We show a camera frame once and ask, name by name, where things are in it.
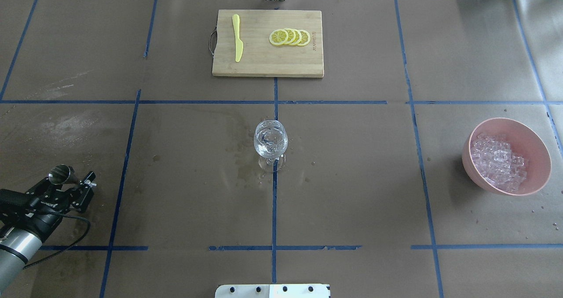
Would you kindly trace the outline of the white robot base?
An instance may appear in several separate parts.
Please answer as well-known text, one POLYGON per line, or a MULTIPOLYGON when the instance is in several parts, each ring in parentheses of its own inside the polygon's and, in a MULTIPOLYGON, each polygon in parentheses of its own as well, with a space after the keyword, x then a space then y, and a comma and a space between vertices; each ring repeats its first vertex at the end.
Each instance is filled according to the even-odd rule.
POLYGON ((329 284, 225 284, 215 298, 330 298, 329 284))

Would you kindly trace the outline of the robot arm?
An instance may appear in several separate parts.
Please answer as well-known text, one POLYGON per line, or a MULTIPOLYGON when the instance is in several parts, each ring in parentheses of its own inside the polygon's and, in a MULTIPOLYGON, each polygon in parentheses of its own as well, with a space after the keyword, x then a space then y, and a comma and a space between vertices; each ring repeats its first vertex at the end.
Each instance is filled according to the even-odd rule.
POLYGON ((71 210, 83 213, 96 186, 96 174, 78 179, 54 171, 25 192, 1 190, 0 287, 4 291, 50 238, 71 210))

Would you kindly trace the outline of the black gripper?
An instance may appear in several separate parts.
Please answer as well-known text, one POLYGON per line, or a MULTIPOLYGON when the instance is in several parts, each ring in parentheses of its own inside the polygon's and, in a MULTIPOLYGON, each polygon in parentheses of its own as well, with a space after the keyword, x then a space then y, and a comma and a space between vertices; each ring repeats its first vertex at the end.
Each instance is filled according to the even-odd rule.
POLYGON ((62 190, 63 185, 51 184, 46 177, 26 192, 2 188, 1 222, 15 224, 24 220, 28 214, 46 212, 67 214, 75 210, 78 213, 85 213, 94 196, 93 189, 97 186, 95 180, 95 172, 90 171, 81 184, 75 184, 65 191, 62 190))

